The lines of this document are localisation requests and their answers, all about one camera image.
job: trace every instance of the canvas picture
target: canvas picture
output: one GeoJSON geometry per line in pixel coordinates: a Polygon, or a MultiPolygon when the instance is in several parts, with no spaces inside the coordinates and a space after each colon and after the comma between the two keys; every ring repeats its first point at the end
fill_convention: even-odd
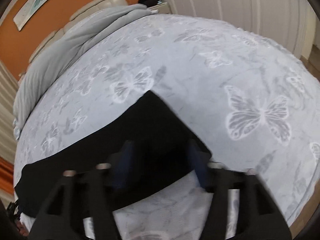
{"type": "Polygon", "coordinates": [[[20,31],[31,16],[46,2],[47,0],[28,0],[13,18],[18,30],[20,31]]]}

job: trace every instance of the mattress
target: mattress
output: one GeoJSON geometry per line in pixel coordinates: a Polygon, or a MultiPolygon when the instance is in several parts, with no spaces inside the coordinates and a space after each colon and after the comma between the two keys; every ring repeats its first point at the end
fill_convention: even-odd
{"type": "MultiPolygon", "coordinates": [[[[148,90],[214,160],[232,170],[254,168],[292,225],[319,179],[320,84],[281,45],[216,20],[152,15],[86,52],[28,118],[14,184],[23,166],[109,124],[148,90]]],[[[192,172],[114,215],[124,239],[150,232],[198,239],[211,197],[192,172]]],[[[227,238],[235,233],[237,191],[229,202],[227,238]]]]}

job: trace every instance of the orange curtain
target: orange curtain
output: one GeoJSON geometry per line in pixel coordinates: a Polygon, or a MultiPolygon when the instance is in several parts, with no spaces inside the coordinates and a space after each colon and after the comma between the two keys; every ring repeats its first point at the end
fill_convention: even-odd
{"type": "Polygon", "coordinates": [[[13,195],[13,165],[0,157],[0,189],[13,195]]]}

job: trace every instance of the black cloth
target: black cloth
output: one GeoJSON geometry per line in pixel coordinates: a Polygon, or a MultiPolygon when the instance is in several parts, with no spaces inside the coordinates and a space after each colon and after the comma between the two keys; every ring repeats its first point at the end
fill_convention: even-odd
{"type": "Polygon", "coordinates": [[[78,173],[104,163],[121,150],[127,140],[145,152],[144,175],[137,186],[117,196],[113,210],[146,198],[189,173],[185,158],[187,142],[194,139],[202,152],[203,142],[153,92],[145,93],[119,118],[66,149],[28,164],[15,187],[19,208],[36,217],[41,204],[65,170],[78,173]]]}

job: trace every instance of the beige leather headboard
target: beige leather headboard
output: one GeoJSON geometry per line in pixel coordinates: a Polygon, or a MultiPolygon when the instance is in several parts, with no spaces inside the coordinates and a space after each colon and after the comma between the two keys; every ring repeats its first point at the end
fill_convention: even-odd
{"type": "Polygon", "coordinates": [[[81,20],[87,18],[88,16],[103,10],[105,8],[128,5],[126,0],[93,0],[87,3],[85,6],[81,7],[70,17],[70,22],[68,22],[63,28],[58,31],[51,32],[35,49],[32,53],[29,63],[31,63],[44,49],[50,46],[52,43],[60,39],[72,26],[80,22],[81,20]]]}

